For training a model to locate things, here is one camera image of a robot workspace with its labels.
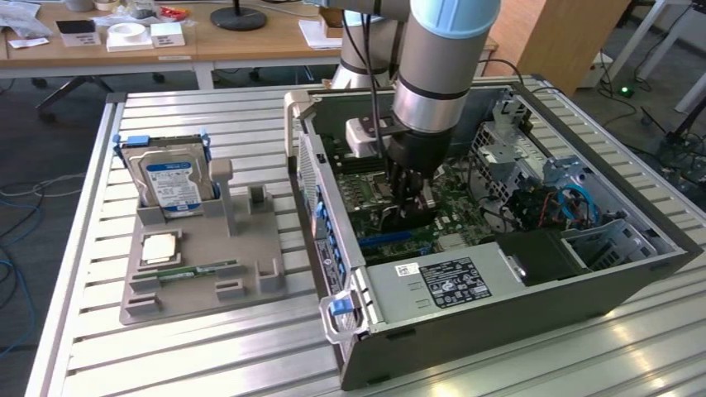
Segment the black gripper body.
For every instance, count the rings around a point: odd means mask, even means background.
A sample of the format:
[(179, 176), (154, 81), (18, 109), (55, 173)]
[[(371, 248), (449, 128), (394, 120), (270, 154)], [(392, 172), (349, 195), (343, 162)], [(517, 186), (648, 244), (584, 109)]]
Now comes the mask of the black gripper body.
[(392, 137), (387, 157), (405, 170), (433, 175), (449, 151), (452, 131), (418, 132), (409, 130)]

